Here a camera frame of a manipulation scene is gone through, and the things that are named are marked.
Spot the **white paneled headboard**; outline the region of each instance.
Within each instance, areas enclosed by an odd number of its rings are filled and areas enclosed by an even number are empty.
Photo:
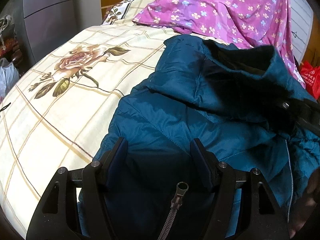
[[[300,64],[306,52],[313,23],[313,10],[306,0],[291,0],[293,54]]]

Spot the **blue puffer jacket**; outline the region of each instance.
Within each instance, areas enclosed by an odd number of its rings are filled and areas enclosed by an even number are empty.
[[[120,136],[127,139],[125,167],[106,198],[119,239],[156,239],[172,189],[180,181],[190,190],[170,239],[198,238],[212,194],[203,188],[191,160],[193,138],[235,169],[259,168],[285,216],[291,174],[295,200],[319,166],[319,138],[291,127],[261,100],[312,97],[290,76],[271,46],[238,50],[233,44],[190,35],[172,37],[164,44],[156,71],[120,100],[94,158],[110,150]],[[239,200],[237,193],[229,235],[235,231]]]

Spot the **white plastic bag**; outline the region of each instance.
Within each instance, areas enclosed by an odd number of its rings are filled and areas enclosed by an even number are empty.
[[[9,93],[10,89],[19,80],[19,72],[12,62],[8,62],[6,58],[0,59],[0,102]]]

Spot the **zipper teeth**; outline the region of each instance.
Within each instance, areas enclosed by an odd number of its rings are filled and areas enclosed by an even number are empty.
[[[158,237],[158,240],[165,240],[167,238],[169,231],[172,227],[174,218],[176,217],[177,211],[178,211],[177,209],[173,209],[173,208],[170,209],[167,220],[165,221],[165,224],[161,230],[161,234]]]
[[[289,203],[289,209],[288,209],[288,217],[287,217],[287,222],[289,223],[289,219],[290,219],[290,208],[291,208],[291,205],[292,205],[292,198],[293,198],[293,175],[292,175],[292,168],[291,168],[291,161],[290,161],[290,154],[289,154],[289,148],[288,148],[287,140],[285,140],[285,146],[287,147],[288,160],[289,160],[289,168],[290,168],[290,174],[291,174],[291,197],[290,197],[290,203]]]

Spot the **bed sheet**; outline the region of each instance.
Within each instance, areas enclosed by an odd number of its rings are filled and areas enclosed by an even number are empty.
[[[132,22],[149,2],[131,1],[123,19],[87,28],[45,56],[0,105],[11,103],[0,114],[0,205],[24,238],[56,170],[91,162],[119,100],[154,72],[163,42],[178,35]]]

